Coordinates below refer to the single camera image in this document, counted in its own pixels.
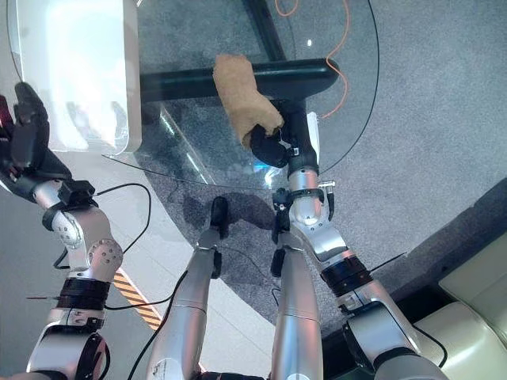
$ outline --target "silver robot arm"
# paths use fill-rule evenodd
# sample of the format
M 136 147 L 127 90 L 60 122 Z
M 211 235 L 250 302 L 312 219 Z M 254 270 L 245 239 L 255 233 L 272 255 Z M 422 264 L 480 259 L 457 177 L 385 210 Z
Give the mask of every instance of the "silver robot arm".
M 0 184 L 43 208 L 43 225 L 65 245 L 70 272 L 27 374 L 13 378 L 98 379 L 109 350 L 97 330 L 104 324 L 105 300 L 123 252 L 92 199 L 93 187 L 73 180 L 48 149 L 48 114 L 42 101 L 26 83 L 15 90 L 15 123 L 0 96 Z
M 349 349 L 359 365 L 376 372 L 375 378 L 447 379 L 438 366 L 420 357 L 414 327 L 331 225 L 334 182 L 318 182 L 318 164 L 305 116 L 303 104 L 291 104 L 284 114 L 289 126 L 286 141 L 292 145 L 291 152 L 297 154 L 288 159 L 288 191 L 279 189 L 273 196 L 279 236 L 275 272 L 286 265 L 290 251 L 300 252 L 301 247 L 305 248 L 322 279 L 336 295 L 341 311 L 349 318 L 344 326 Z M 327 209 L 324 208 L 325 193 Z M 307 286 L 304 294 L 309 293 L 313 293 L 311 286 Z M 298 329 L 294 334 L 297 336 L 302 331 Z
M 51 214 L 51 230 L 68 251 L 70 271 L 30 356 L 27 372 L 95 379 L 100 376 L 107 350 L 97 330 L 104 324 L 105 300 L 123 252 L 98 207 L 89 204 L 57 210 L 62 187 L 68 186 L 67 180 L 50 180 L 36 186 L 33 193 L 46 215 Z

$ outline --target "glass table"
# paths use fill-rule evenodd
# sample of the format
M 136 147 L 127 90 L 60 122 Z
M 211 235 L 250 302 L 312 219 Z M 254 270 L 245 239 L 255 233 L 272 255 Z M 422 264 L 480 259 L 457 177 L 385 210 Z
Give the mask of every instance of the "glass table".
M 281 13 L 293 5 L 279 1 Z M 350 2 L 349 15 L 345 44 L 332 57 L 348 78 L 349 91 L 337 112 L 318 120 L 323 177 L 360 137 L 375 97 L 378 43 L 368 2 Z M 143 142 L 134 154 L 114 159 L 203 184 L 256 189 L 285 184 L 284 169 L 259 161 L 236 139 L 210 85 L 215 56 L 244 54 L 254 67 L 323 59 L 342 38 L 345 21 L 342 2 L 334 0 L 300 2 L 288 17 L 276 11 L 274 1 L 265 0 L 141 2 Z M 334 75 L 337 80 L 329 89 L 307 98 L 308 112 L 321 116 L 336 107 L 344 82 Z

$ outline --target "brown cloth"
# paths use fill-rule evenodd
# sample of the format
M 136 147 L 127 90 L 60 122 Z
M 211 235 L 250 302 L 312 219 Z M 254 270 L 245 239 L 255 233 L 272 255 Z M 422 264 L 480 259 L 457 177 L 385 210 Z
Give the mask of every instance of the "brown cloth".
M 281 114 L 257 91 L 252 64 L 244 55 L 217 55 L 213 80 L 241 144 L 250 148 L 250 132 L 259 124 L 272 135 L 284 123 Z

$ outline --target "robotic hand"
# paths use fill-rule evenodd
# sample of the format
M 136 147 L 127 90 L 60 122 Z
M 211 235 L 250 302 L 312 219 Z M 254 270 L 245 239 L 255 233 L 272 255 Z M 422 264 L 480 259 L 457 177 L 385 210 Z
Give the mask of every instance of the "robotic hand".
M 109 350 L 97 330 L 123 252 L 88 181 L 73 180 L 48 149 L 48 114 L 26 83 L 15 87 L 14 123 L 0 96 L 0 184 L 44 209 L 43 225 L 68 251 L 70 272 L 27 367 L 16 378 L 99 378 Z

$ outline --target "wire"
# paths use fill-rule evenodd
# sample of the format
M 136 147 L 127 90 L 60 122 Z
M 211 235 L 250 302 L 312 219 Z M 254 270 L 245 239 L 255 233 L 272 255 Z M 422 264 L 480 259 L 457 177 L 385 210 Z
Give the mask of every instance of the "wire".
M 281 292 L 282 290 L 277 287 L 274 287 L 273 289 L 271 289 L 271 295 L 273 296 L 273 299 L 275 300 L 276 307 L 278 307 L 278 306 L 280 306 L 280 304 L 278 303 L 278 298 L 276 298 L 276 296 L 275 296 L 275 291 Z
M 250 263 L 251 263 L 251 264 L 255 267 L 255 269 L 257 269 L 257 271 L 261 274 L 261 277 L 262 277 L 263 279 L 265 279 L 266 281 L 268 281 L 269 283 L 271 283 L 271 284 L 272 284 L 272 285 L 274 285 L 275 287 L 278 287 L 278 284 L 277 284 L 277 283 L 275 283 L 275 282 L 273 281 L 273 279 L 271 279 L 270 277 L 268 277 L 268 276 L 266 276 L 266 275 L 264 274 L 264 272 L 262 271 L 261 267 L 259 267 L 259 266 L 257 265 L 257 263 L 254 261 L 254 259 L 252 259 L 252 257 L 250 257 L 250 256 L 249 256 L 249 255 L 247 255 L 246 253 L 244 253 L 244 252 L 240 251 L 239 249 L 236 249 L 236 248 L 231 248 L 231 247 L 229 247 L 229 246 L 227 246 L 227 245 L 222 245 L 222 246 L 220 246 L 220 247 L 219 247 L 219 249 L 220 249 L 220 251 L 221 251 L 221 252 L 223 252 L 223 248 L 225 248 L 225 249 L 229 249 L 230 251 L 233 251 L 233 252 L 236 252 L 236 253 L 239 253 L 241 256 L 245 257 L 245 258 L 246 258 L 246 259 L 247 259 L 247 260 L 248 260 L 248 261 L 249 261 L 249 262 L 250 262 Z
M 280 5 L 278 4 L 278 2 L 279 2 L 279 0 L 275 0 L 275 8 L 276 8 L 276 11 L 278 12 L 278 14 L 281 15 L 282 17 L 289 17 L 291 14 L 293 14 L 295 12 L 295 10 L 298 9 L 298 5 L 299 5 L 299 0 L 295 0 L 294 7 L 291 10 L 289 10 L 287 13 L 284 13 L 280 9 Z
M 101 377 L 98 380 L 104 380 L 105 376 L 108 374 L 109 366 L 111 365 L 111 352 L 109 351 L 109 347 L 105 345 L 105 367 L 102 371 Z
M 288 16 L 292 15 L 297 10 L 298 4 L 299 4 L 299 0 L 295 0 L 294 7 L 289 12 L 284 13 L 280 9 L 278 1 L 279 0 L 275 0 L 275 7 L 276 7 L 276 11 L 278 12 L 278 14 L 282 17 L 288 17 Z M 347 94 L 349 93 L 349 80 L 347 79 L 345 74 L 343 74 L 341 72 L 341 70 L 339 70 L 337 67 L 335 67 L 335 65 L 333 65 L 330 61 L 331 57 L 333 55 L 335 55 L 336 53 L 338 53 L 338 51 L 345 44 L 345 40 L 347 39 L 347 35 L 349 34 L 349 30 L 350 30 L 350 10 L 349 10 L 349 4 L 347 3 L 347 0 L 343 0 L 343 8 L 345 9 L 345 29 L 344 29 L 343 35 L 341 36 L 341 39 L 340 39 L 340 42 L 338 42 L 338 45 L 336 45 L 336 47 L 332 51 L 330 51 L 328 53 L 328 55 L 326 56 L 327 66 L 329 66 L 332 71 L 334 71 L 336 74 L 338 74 L 338 76 L 340 76 L 341 80 L 343 81 L 343 86 L 344 86 L 343 95 L 341 95 L 341 99 L 338 102 L 338 104 L 336 105 L 336 107 L 334 107 L 327 114 L 321 116 L 323 119 L 327 119 L 328 117 L 333 115 L 337 110 L 339 110 L 341 107 L 343 107 L 343 104 L 345 103 L 345 100 L 347 99 Z
M 103 190 L 101 192 L 98 192 L 95 196 L 101 196 L 103 194 L 106 194 L 108 192 L 113 192 L 115 190 L 118 190 L 119 188 L 126 188 L 128 186 L 138 186 L 140 188 L 143 188 L 146 194 L 148 195 L 148 217 L 146 221 L 146 225 L 144 226 L 143 230 L 137 235 L 137 237 L 128 245 L 128 247 L 124 250 L 124 254 L 127 253 L 127 251 L 143 236 L 143 234 L 146 232 L 148 227 L 150 226 L 150 220 L 151 220 L 151 193 L 150 190 L 143 184 L 138 184 L 136 182 L 129 182 L 128 184 L 120 184 L 118 186 L 115 186 L 113 188 L 108 188 L 106 190 Z
M 171 297 L 172 296 L 170 295 L 169 297 L 161 299 L 160 301 L 147 302 L 147 303 L 136 303 L 135 305 L 126 305 L 126 306 L 107 306 L 107 305 L 104 305 L 104 309 L 106 309 L 106 310 L 126 310 L 126 309 L 133 309 L 135 307 L 140 307 L 140 306 L 159 305 L 161 303 L 169 301 L 171 299 Z
M 134 373 L 135 373 L 135 369 L 139 365 L 139 362 L 143 358 L 143 356 L 144 356 L 145 352 L 147 351 L 147 349 L 150 347 L 151 342 L 153 342 L 153 340 L 157 337 L 158 333 L 160 333 L 160 330 L 162 329 L 162 327 L 164 327 L 164 325 L 166 324 L 167 318 L 169 317 L 169 313 L 171 311 L 171 306 L 173 305 L 174 295 L 176 294 L 177 289 L 180 287 L 181 282 L 183 281 L 183 279 L 187 276 L 187 273 L 188 273 L 188 271 L 184 271 L 183 274 L 181 275 L 181 277 L 179 278 L 179 280 L 177 281 L 176 285 L 174 286 L 173 293 L 170 296 L 171 301 L 169 303 L 169 306 L 167 306 L 166 314 L 164 314 L 164 318 L 160 322 L 160 326 L 154 331 L 154 333 L 151 336 L 151 338 L 146 342 L 146 344 L 144 345 L 143 349 L 139 353 L 139 356 L 135 360 L 134 365 L 132 366 L 132 369 L 130 371 L 130 374 L 128 375 L 128 379 L 127 380 L 132 380 L 132 377 L 134 376 Z
M 394 261 L 394 260 L 398 259 L 399 257 L 401 257 L 401 256 L 403 256 L 403 255 L 405 255 L 405 254 L 406 254 L 406 252 L 404 252 L 404 253 L 400 253 L 399 255 L 396 255 L 395 257 L 393 257 L 393 258 L 391 258 L 391 259 L 389 259 L 389 260 L 387 260 L 387 261 L 384 261 L 382 264 L 377 265 L 376 267 L 374 267 L 373 269 L 371 269 L 371 270 L 370 270 L 370 272 L 374 272 L 374 271 L 376 271 L 377 269 L 382 268 L 384 265 L 389 264 L 390 262 L 392 262 L 392 261 Z
M 345 103 L 345 99 L 347 98 L 347 94 L 349 93 L 349 80 L 347 79 L 345 74 L 343 74 L 339 69 L 337 69 L 334 65 L 332 65 L 331 61 L 330 61 L 330 58 L 333 55 L 335 55 L 336 53 L 338 53 L 338 51 L 341 49 L 341 47 L 345 44 L 345 40 L 347 39 L 347 35 L 349 34 L 350 11 L 349 11 L 349 4 L 347 3 L 347 0 L 343 0 L 343 8 L 345 9 L 345 30 L 343 32 L 343 36 L 341 36 L 341 40 L 338 43 L 338 45 L 336 45 L 336 47 L 332 51 L 330 51 L 329 54 L 326 56 L 327 66 L 329 66 L 331 70 L 336 72 L 341 77 L 341 80 L 343 80 L 343 86 L 344 86 L 343 95 L 341 95 L 341 99 L 338 102 L 338 104 L 336 105 L 336 107 L 334 107 L 327 114 L 321 116 L 323 119 L 327 119 L 328 117 L 333 115 L 338 109 L 340 109 L 343 106 L 343 104 Z
M 445 349 L 445 346 L 441 342 L 436 340 L 436 338 L 429 335 L 426 331 L 419 329 L 416 325 L 412 325 L 412 326 L 418 332 L 420 332 L 422 335 L 426 336 L 428 339 L 432 340 L 437 346 L 439 346 L 442 349 L 442 352 L 444 353 L 444 357 L 442 358 L 442 360 L 440 361 L 440 364 L 438 365 L 439 368 L 442 368 L 444 366 L 445 362 L 447 362 L 447 357 L 448 357 L 448 353 L 447 353 L 447 350 Z
M 65 249 L 63 250 L 62 254 L 59 256 L 58 259 L 55 260 L 55 262 L 53 263 L 53 268 L 54 269 L 59 269 L 59 270 L 62 270 L 62 269 L 71 269 L 70 266 L 68 265 L 60 265 L 60 263 L 63 261 L 63 259 L 65 258 L 65 256 L 69 253 L 69 251 L 67 251 L 67 247 L 65 247 Z

